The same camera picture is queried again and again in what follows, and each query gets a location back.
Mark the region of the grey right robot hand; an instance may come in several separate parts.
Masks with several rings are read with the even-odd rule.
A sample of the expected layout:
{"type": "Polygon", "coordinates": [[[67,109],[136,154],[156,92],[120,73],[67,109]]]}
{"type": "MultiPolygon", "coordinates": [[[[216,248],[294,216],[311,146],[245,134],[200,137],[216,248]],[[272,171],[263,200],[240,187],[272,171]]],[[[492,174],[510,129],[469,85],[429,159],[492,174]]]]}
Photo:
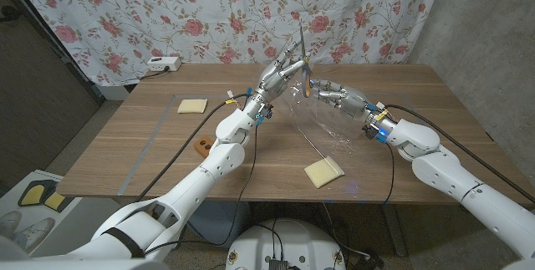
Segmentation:
{"type": "Polygon", "coordinates": [[[331,105],[350,119],[364,124],[362,130],[369,139],[383,133],[388,136],[397,126],[385,107],[371,104],[364,93],[326,79],[311,79],[311,97],[331,105]]]}

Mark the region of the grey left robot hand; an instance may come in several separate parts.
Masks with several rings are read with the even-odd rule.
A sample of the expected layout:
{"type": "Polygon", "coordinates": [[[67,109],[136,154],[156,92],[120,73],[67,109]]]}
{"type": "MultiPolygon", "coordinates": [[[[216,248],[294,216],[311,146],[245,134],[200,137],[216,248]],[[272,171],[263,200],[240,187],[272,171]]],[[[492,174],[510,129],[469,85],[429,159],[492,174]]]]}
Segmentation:
{"type": "Polygon", "coordinates": [[[308,55],[305,53],[303,40],[293,43],[283,50],[261,73],[252,95],[247,99],[244,111],[254,118],[256,114],[264,115],[264,109],[278,98],[288,87],[290,79],[302,70],[303,85],[311,73],[308,66],[308,55]],[[293,51],[300,46],[301,57],[298,61],[288,60],[293,51]]]}

